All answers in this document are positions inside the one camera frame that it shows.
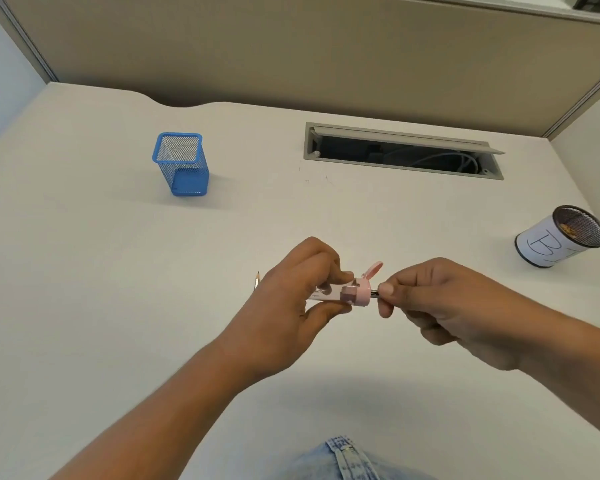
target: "cylindrical pen holder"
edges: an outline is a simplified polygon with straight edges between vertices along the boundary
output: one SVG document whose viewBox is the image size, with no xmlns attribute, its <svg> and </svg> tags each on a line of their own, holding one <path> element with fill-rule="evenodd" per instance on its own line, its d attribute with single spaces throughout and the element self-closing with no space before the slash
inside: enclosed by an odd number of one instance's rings
<svg viewBox="0 0 600 480">
<path fill-rule="evenodd" d="M 518 234 L 515 245 L 529 264 L 551 267 L 587 249 L 600 248 L 600 221 L 579 207 L 561 205 Z"/>
</svg>

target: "blue mesh pen holder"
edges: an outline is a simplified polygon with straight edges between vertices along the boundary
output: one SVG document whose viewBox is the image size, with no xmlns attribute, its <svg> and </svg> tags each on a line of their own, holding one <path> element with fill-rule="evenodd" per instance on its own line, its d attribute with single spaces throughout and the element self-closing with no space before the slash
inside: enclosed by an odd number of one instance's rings
<svg viewBox="0 0 600 480">
<path fill-rule="evenodd" d="M 202 151 L 202 135 L 161 133 L 152 160 L 158 163 L 172 194 L 195 196 L 207 193 L 209 168 Z"/>
</svg>

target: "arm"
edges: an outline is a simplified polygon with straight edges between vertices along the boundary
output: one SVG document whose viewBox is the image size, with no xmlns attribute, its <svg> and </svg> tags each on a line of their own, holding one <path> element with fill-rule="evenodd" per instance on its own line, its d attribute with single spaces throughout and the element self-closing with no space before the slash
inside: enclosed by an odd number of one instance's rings
<svg viewBox="0 0 600 480">
<path fill-rule="evenodd" d="M 402 309 L 435 345 L 457 342 L 502 370 L 519 369 L 600 430 L 600 329 L 437 258 L 380 284 L 380 315 Z"/>
<path fill-rule="evenodd" d="M 316 286 L 343 284 L 336 252 L 316 238 L 296 246 L 264 277 L 226 329 L 67 463 L 52 480 L 175 480 L 233 398 L 293 364 L 339 302 L 305 311 Z"/>
</svg>

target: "white desk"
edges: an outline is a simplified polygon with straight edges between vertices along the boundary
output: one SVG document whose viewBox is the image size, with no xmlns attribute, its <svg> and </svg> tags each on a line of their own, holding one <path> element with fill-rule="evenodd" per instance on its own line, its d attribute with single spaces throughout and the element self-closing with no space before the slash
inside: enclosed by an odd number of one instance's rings
<svg viewBox="0 0 600 480">
<path fill-rule="evenodd" d="M 307 121 L 488 141 L 505 179 L 305 161 Z M 202 133 L 206 197 L 170 194 L 162 131 Z M 544 139 L 51 84 L 0 138 L 0 479 L 50 475 L 308 235 L 357 273 L 383 260 L 376 283 L 442 255 L 600 325 L 600 250 L 539 270 L 513 247 L 565 203 L 586 206 Z M 543 387 L 373 306 L 238 397 L 184 477 L 257 478 L 337 434 L 441 480 L 600 480 L 600 434 Z"/>
</svg>

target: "beige partition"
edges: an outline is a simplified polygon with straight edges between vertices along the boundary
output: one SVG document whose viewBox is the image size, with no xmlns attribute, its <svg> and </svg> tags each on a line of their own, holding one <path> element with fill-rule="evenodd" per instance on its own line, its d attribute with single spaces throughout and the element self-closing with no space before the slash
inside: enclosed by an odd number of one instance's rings
<svg viewBox="0 0 600 480">
<path fill-rule="evenodd" d="M 424 0 L 5 0 L 62 82 L 541 136 L 600 23 Z"/>
</svg>

